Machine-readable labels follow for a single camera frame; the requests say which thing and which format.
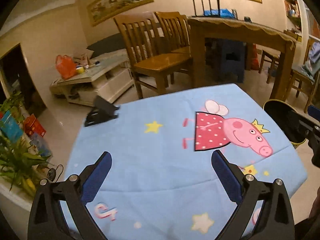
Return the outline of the white glass coffee table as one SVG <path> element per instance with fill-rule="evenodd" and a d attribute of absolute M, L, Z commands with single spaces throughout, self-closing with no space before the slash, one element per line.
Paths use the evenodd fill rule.
<path fill-rule="evenodd" d="M 54 96 L 64 96 L 69 103 L 93 106 L 97 96 L 113 103 L 133 85 L 129 60 L 118 55 L 100 60 L 68 80 L 54 81 L 50 91 Z"/>

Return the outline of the light blue cartoon tablecloth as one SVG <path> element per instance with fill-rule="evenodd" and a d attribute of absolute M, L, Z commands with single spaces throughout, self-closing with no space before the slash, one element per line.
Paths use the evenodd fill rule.
<path fill-rule="evenodd" d="M 257 180 L 281 179 L 289 196 L 307 178 L 285 134 L 236 85 L 122 105 L 116 119 L 80 129 L 65 175 L 112 155 L 87 205 L 108 239 L 215 239 L 236 204 L 212 168 L 214 150 Z"/>

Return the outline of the red gift box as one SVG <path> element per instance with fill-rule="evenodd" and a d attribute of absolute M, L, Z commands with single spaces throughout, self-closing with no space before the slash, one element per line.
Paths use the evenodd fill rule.
<path fill-rule="evenodd" d="M 44 137 L 46 130 L 40 124 L 39 120 L 34 114 L 28 116 L 23 122 L 23 128 L 25 133 L 31 137 L 34 133 Z"/>

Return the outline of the near wooden dining chair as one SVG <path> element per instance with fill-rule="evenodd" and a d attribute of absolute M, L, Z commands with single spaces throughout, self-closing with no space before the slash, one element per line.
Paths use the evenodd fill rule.
<path fill-rule="evenodd" d="M 175 72 L 190 74 L 191 56 L 165 48 L 154 12 L 119 14 L 113 19 L 125 43 L 139 99 L 143 86 L 163 95 L 169 87 L 168 77 L 174 83 Z"/>

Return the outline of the green potted plant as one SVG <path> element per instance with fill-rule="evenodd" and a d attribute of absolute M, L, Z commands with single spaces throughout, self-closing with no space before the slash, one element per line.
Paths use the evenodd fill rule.
<path fill-rule="evenodd" d="M 23 135 L 16 143 L 11 142 L 1 130 L 1 177 L 25 191 L 29 196 L 35 196 L 37 184 L 41 180 L 36 168 L 46 166 L 49 156 L 45 156 L 42 150 L 30 143 L 30 138 L 23 130 L 25 117 L 24 100 L 20 92 L 14 92 L 11 97 L 1 103 L 1 118 L 10 111 L 16 122 L 19 124 Z"/>

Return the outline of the wooden chair with clothes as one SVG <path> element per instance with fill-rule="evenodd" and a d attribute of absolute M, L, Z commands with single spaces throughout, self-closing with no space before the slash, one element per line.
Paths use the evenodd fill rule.
<path fill-rule="evenodd" d="M 309 38 L 304 62 L 301 66 L 293 66 L 291 68 L 290 79 L 286 88 L 284 100 L 289 97 L 291 89 L 295 89 L 296 97 L 300 93 L 308 97 L 304 113 L 307 112 L 312 100 L 316 94 L 319 85 L 319 40 Z"/>

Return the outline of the black phone stand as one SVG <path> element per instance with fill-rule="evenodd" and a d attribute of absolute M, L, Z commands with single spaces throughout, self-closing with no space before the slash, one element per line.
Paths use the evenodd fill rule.
<path fill-rule="evenodd" d="M 84 126 L 88 127 L 116 119 L 118 110 L 120 110 L 119 106 L 115 106 L 101 96 L 96 96 L 93 109 L 87 114 Z"/>

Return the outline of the dark sofa cushion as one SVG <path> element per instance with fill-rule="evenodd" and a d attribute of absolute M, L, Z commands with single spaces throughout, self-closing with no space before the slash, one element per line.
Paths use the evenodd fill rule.
<path fill-rule="evenodd" d="M 125 43 L 120 33 L 111 35 L 107 38 L 89 45 L 86 49 L 93 51 L 91 58 L 95 58 L 104 53 L 111 53 L 116 50 L 125 49 Z"/>

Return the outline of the far wooden dining chair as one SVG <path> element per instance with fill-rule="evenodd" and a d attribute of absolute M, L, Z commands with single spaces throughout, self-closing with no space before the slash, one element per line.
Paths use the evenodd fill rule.
<path fill-rule="evenodd" d="M 155 12 L 155 16 L 161 25 L 170 52 L 191 55 L 187 16 L 178 11 L 158 11 Z"/>

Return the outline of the orange plastic bag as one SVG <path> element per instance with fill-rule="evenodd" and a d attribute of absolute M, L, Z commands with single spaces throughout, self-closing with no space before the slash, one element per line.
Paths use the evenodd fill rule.
<path fill-rule="evenodd" d="M 55 65 L 63 80 L 70 79 L 77 74 L 76 64 L 68 55 L 57 55 Z"/>

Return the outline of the blue gift box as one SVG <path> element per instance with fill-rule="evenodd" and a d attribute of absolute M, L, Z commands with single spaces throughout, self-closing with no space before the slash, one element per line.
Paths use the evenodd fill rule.
<path fill-rule="evenodd" d="M 21 130 L 19 124 L 16 122 L 10 111 L 6 111 L 6 113 L 1 118 L 1 130 L 13 143 L 18 142 L 23 135 L 23 131 Z"/>

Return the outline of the wooden dining chair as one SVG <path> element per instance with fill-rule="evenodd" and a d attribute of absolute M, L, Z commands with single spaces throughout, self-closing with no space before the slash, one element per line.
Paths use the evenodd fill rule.
<path fill-rule="evenodd" d="M 170 52 L 191 55 L 187 16 L 178 11 L 158 11 L 155 12 L 155 16 L 161 25 Z"/>
<path fill-rule="evenodd" d="M 154 12 L 119 14 L 113 19 L 125 43 L 139 99 L 143 86 L 163 95 L 169 87 L 168 77 L 174 83 L 175 72 L 190 74 L 191 56 L 165 48 Z"/>

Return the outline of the wooden dining table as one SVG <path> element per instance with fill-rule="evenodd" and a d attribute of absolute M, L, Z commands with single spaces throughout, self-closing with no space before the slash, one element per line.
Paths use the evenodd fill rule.
<path fill-rule="evenodd" d="M 294 38 L 271 27 L 230 18 L 191 17 L 188 24 L 194 88 L 210 83 L 207 57 L 221 72 L 234 73 L 243 82 L 245 64 L 252 59 L 252 46 L 258 44 L 280 53 L 270 98 L 284 99 L 296 49 Z"/>

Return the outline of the pile of clothes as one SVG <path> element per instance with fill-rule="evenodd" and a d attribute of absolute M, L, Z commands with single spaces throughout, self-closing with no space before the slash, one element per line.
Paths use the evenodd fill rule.
<path fill-rule="evenodd" d="M 314 80 L 316 73 L 319 71 L 319 58 L 320 58 L 320 45 L 319 42 L 314 42 L 308 52 L 306 62 L 302 65 L 303 73 L 310 79 Z"/>

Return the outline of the horse painting gold frame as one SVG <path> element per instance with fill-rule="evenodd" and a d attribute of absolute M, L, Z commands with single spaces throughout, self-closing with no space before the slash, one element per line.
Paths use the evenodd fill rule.
<path fill-rule="evenodd" d="M 104 22 L 122 12 L 153 2 L 154 0 L 95 0 L 87 6 L 91 26 Z"/>

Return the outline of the black round trash bin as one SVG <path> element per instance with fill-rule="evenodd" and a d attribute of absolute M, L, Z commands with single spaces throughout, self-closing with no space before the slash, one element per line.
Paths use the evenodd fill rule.
<path fill-rule="evenodd" d="M 295 149 L 306 141 L 306 138 L 298 132 L 298 129 L 294 127 L 289 119 L 291 112 L 297 113 L 291 105 L 281 100 L 270 99 L 264 103 L 263 110 L 284 132 Z"/>

